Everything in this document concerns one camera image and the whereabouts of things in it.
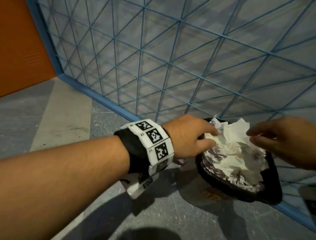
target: beige floor stripe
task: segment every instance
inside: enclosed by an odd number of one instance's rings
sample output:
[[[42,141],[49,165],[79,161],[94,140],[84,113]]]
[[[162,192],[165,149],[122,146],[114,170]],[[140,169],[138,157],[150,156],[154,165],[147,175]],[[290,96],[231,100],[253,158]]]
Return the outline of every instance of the beige floor stripe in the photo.
[[[58,78],[30,151],[51,148],[89,139],[91,98]],[[83,213],[74,219],[53,240],[62,239],[83,220]]]

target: metal grid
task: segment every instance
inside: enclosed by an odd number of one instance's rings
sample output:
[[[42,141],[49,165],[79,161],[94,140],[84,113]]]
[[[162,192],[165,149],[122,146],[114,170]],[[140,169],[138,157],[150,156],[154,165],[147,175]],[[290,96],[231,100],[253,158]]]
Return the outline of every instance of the metal grid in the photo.
[[[225,120],[243,117],[255,124],[283,115],[299,115],[316,122],[316,115],[311,113],[316,107],[316,61],[306,57],[316,53],[315,28],[308,26],[315,22],[311,20],[315,20],[315,0],[269,1],[270,9],[243,21],[238,19],[245,13],[243,9],[249,12],[250,1],[227,1],[220,11],[226,13],[220,28],[205,27],[198,21],[205,16],[201,12],[210,9],[209,4],[220,5],[219,1],[168,1],[171,5],[163,9],[160,6],[168,5],[166,1],[92,2],[42,0],[37,4],[65,74],[136,116],[161,123],[185,113],[199,117],[218,114]],[[277,34],[269,36],[272,39],[258,44],[255,38],[247,41],[238,35],[255,31],[253,24],[263,21],[259,25],[264,25],[267,18],[284,18],[283,9],[295,12],[285,18]],[[154,21],[148,27],[153,15]],[[150,31],[150,27],[159,28]],[[206,34],[206,40],[199,42],[196,38],[195,44],[183,38],[185,29],[194,36]],[[162,39],[167,43],[155,49]],[[221,61],[221,51],[227,46],[234,47],[229,54],[225,52],[226,61]],[[244,55],[247,51],[254,54]],[[207,56],[201,57],[203,61],[192,60],[203,53]],[[245,69],[248,74],[234,76]],[[268,72],[276,77],[265,81],[265,75],[271,78]],[[284,200],[307,214],[297,189],[316,182],[314,172],[295,169],[280,160],[277,164],[280,177],[284,177]]]

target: gray tile floor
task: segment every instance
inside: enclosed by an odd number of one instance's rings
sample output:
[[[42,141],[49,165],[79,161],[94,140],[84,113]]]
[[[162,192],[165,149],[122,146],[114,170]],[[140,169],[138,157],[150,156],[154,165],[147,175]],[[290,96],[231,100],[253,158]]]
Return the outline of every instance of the gray tile floor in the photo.
[[[52,86],[47,81],[0,98],[0,158],[29,151]],[[91,138],[109,136],[127,122],[92,101]],[[114,184],[64,239],[316,239],[315,233],[262,203],[222,201],[204,210],[194,207],[180,196],[173,173],[162,172],[135,201],[120,183]]]

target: forearm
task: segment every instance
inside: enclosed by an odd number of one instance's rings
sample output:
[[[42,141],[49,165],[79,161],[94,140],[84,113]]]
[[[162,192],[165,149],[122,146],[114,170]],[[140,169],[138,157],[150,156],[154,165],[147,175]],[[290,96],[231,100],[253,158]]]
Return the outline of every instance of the forearm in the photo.
[[[117,136],[1,160],[0,239],[54,236],[128,169]]]

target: floor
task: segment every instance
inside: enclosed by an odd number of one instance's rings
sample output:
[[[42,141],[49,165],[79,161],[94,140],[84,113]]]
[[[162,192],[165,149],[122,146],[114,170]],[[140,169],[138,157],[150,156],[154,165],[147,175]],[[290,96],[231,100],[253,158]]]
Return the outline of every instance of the floor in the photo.
[[[125,123],[51,79],[0,98],[0,158],[110,136]],[[180,196],[173,172],[166,170],[136,201],[116,183],[53,239],[309,240],[316,233],[258,202],[194,207]]]

